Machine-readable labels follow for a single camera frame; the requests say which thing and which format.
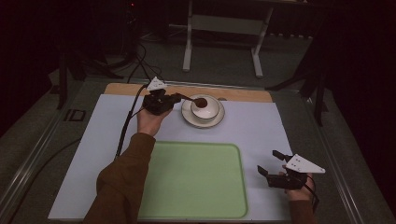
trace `white saucer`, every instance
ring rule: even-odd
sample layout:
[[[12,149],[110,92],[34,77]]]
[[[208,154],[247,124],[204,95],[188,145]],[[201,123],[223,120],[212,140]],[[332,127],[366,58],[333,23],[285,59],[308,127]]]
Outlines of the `white saucer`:
[[[214,98],[213,96],[210,95],[204,95],[204,94],[197,94],[197,95],[193,95],[190,98],[191,99],[196,99],[199,97],[210,97],[213,98],[216,102],[218,102],[219,104],[219,113],[218,115],[210,120],[204,120],[204,119],[199,119],[197,116],[195,116],[192,111],[191,111],[191,101],[184,101],[183,105],[181,106],[181,114],[183,115],[183,118],[190,124],[192,124],[193,126],[197,127],[197,128],[210,128],[213,127],[217,124],[219,124],[225,115],[225,110],[224,110],[224,106],[223,104],[216,98]]]

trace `cable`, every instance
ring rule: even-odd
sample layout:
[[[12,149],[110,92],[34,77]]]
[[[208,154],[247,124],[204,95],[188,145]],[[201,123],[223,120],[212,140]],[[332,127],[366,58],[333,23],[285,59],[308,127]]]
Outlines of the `cable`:
[[[134,15],[133,7],[131,7],[130,4],[127,4],[127,7],[128,8],[127,8],[127,10],[125,12],[127,32],[125,32],[125,30],[122,30],[122,33],[121,33],[120,54],[122,54],[122,52],[125,49],[125,42],[126,42],[125,40],[126,39],[128,39],[128,41],[130,43],[134,43],[133,33],[138,27],[138,19]],[[135,52],[131,49],[131,46],[127,46],[127,53],[126,53],[125,58],[122,61],[120,61],[120,62],[106,65],[106,67],[108,69],[115,69],[115,68],[123,67],[123,66],[127,65],[129,62],[132,61],[132,59],[134,58],[134,55],[135,55]]]
[[[15,209],[14,213],[12,214],[11,219],[9,220],[8,224],[12,223],[12,221],[14,220],[15,216],[17,215],[18,211],[21,209],[21,206],[24,202],[24,200],[26,199],[27,193],[29,192],[29,190],[32,188],[33,184],[35,183],[35,180],[37,179],[37,177],[41,174],[41,172],[44,170],[44,168],[50,163],[50,161],[52,161],[56,156],[58,156],[59,153],[61,153],[62,151],[64,151],[65,149],[67,149],[68,147],[73,146],[76,142],[80,141],[82,137],[74,140],[73,142],[67,144],[66,146],[62,147],[61,149],[59,149],[57,152],[55,152],[51,157],[49,157],[49,159],[47,159],[47,161],[40,167],[40,169],[37,171],[37,173],[35,174],[35,176],[33,176],[32,181],[30,182],[29,186],[27,187],[26,191],[23,193],[20,202],[18,203],[17,208]]]
[[[318,195],[311,188],[309,188],[306,184],[304,184],[304,187],[306,189],[308,189],[309,192],[311,192],[311,194],[314,196],[314,200],[312,201],[312,206],[313,206],[313,210],[315,213],[315,211],[317,210],[318,204],[320,202],[320,199],[319,199]]]
[[[141,45],[140,43],[139,43],[138,45],[141,46],[141,47],[143,48],[144,53],[143,53],[143,56],[141,57],[141,59],[144,60],[144,59],[146,58],[147,50],[146,50],[146,48],[145,48],[143,45]],[[138,54],[137,54],[137,53],[136,53],[136,59],[138,60],[138,63],[137,63],[137,65],[136,65],[136,67],[134,68],[134,70],[131,72],[131,74],[128,76],[127,83],[129,83],[129,82],[131,81],[131,78],[132,78],[132,76],[134,75],[134,72],[135,72],[135,71],[137,70],[137,68],[139,67],[139,65],[143,67],[143,65],[142,65],[142,63],[141,63],[141,60],[138,59]]]
[[[119,70],[115,70],[115,71],[113,71],[113,73],[114,74],[118,74],[118,73],[120,73],[120,72],[122,72],[122,71],[125,71],[126,69],[128,69],[129,67],[131,67],[132,65],[134,65],[134,62],[129,62],[127,65],[125,65],[124,67],[122,67],[122,68],[120,68]],[[87,77],[102,77],[102,76],[100,76],[100,75],[89,75],[89,74],[87,74]]]
[[[137,113],[139,113],[143,109],[142,108],[139,111],[137,111],[136,113],[134,113],[134,107],[136,106],[136,102],[137,102],[137,99],[139,98],[140,92],[143,89],[145,89],[147,86],[148,86],[148,84],[143,85],[142,87],[140,87],[139,91],[137,92],[136,97],[134,98],[134,103],[132,104],[132,108],[128,112],[128,116],[126,117],[125,123],[124,123],[124,125],[122,127],[122,132],[121,132],[121,136],[120,136],[119,146],[117,148],[117,152],[116,152],[116,156],[115,156],[114,160],[116,160],[121,154],[122,145],[123,145],[123,142],[124,142],[126,131],[128,129],[129,121],[131,120],[131,118],[133,118]]]
[[[296,177],[291,176],[291,175],[290,175],[290,177],[295,179],[295,180],[297,180],[297,181],[299,181],[299,182],[302,182],[299,178],[296,178]],[[315,211],[317,210],[318,204],[320,202],[320,199],[319,199],[318,195],[316,194],[317,187],[316,187],[316,183],[315,183],[314,178],[312,178],[309,175],[306,175],[306,177],[310,178],[312,180],[313,185],[314,185],[314,190],[312,190],[311,188],[309,188],[308,185],[306,185],[306,182],[304,183],[304,187],[306,189],[308,189],[309,192],[311,192],[312,196],[314,196],[314,199],[312,200],[312,207],[313,207],[313,211],[315,213]]]
[[[146,49],[145,46],[143,46],[141,43],[139,43],[139,45],[140,45],[140,47],[142,47],[142,49],[145,51],[145,56],[146,56],[147,49]],[[157,76],[160,77],[160,79],[162,79],[162,80],[164,81],[164,78],[161,76],[161,72],[160,72],[160,73],[156,73],[156,72],[151,68],[151,67],[152,67],[151,65],[149,65],[147,62],[145,62],[145,64],[151,69],[151,71],[153,71]],[[142,64],[142,67],[143,67],[143,70],[145,70],[146,76],[148,77],[147,72],[146,72],[146,69],[144,68],[143,64]]]
[[[144,59],[140,59],[140,61],[141,61],[143,64],[145,64],[145,65],[146,65],[157,77],[159,77],[160,79],[163,80],[163,82],[165,82],[165,80],[164,80],[163,77],[161,76],[161,72],[162,72],[163,70],[162,70],[160,67],[150,65],[150,64],[148,64]]]

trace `cup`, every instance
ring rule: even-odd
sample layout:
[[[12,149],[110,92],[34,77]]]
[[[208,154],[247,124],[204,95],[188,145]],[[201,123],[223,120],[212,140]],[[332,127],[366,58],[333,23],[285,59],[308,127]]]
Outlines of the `cup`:
[[[219,103],[215,98],[202,96],[207,100],[207,106],[200,108],[195,103],[191,103],[191,112],[194,116],[203,121],[212,120],[219,113]]]

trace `green cutting board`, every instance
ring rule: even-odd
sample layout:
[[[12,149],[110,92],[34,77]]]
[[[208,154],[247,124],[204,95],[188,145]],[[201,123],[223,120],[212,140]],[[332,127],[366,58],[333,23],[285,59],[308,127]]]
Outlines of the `green cutting board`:
[[[247,211],[236,145],[155,144],[139,218],[238,218]]]

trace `brown jacket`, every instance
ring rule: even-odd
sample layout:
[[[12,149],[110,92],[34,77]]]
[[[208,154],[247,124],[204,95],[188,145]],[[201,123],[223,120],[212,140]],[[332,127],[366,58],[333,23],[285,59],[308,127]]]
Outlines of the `brown jacket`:
[[[98,176],[97,196],[83,223],[136,223],[155,138],[136,133],[125,152]],[[316,223],[309,201],[290,203],[292,223]]]

